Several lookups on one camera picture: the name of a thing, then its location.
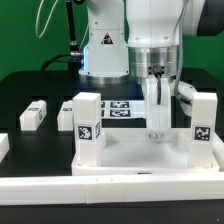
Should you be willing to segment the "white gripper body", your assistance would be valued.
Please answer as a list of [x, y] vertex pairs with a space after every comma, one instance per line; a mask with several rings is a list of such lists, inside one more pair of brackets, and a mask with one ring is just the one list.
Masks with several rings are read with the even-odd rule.
[[150, 134], [164, 134], [171, 128], [171, 92], [166, 78], [145, 79], [144, 85], [146, 128]]

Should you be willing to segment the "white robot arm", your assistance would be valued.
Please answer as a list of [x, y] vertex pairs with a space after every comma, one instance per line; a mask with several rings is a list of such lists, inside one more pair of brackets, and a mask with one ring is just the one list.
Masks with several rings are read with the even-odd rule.
[[142, 87], [146, 128], [171, 128], [171, 98], [191, 104], [180, 83], [183, 37], [224, 31], [224, 0], [84, 0], [89, 41], [79, 74], [97, 83], [130, 77]]

